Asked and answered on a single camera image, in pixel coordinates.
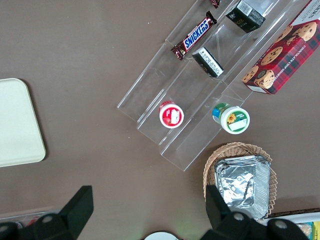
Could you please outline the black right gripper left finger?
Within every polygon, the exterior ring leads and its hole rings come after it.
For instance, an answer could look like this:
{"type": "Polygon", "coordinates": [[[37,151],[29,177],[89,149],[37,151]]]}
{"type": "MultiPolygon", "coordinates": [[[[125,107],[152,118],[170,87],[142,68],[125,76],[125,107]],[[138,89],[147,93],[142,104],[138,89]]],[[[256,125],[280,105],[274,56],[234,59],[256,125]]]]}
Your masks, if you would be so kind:
{"type": "Polygon", "coordinates": [[[48,213],[26,228],[26,240],[76,240],[94,211],[93,188],[82,186],[58,213],[48,213]]]}

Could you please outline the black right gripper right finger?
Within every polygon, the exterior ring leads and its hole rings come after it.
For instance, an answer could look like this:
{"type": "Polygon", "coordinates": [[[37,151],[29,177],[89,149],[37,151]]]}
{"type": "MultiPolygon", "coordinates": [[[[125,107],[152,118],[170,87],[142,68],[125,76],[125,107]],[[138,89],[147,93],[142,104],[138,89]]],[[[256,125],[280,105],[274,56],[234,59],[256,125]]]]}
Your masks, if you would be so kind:
{"type": "Polygon", "coordinates": [[[214,185],[206,187],[205,208],[211,229],[203,240],[264,240],[266,227],[245,213],[231,211],[214,185]]]}

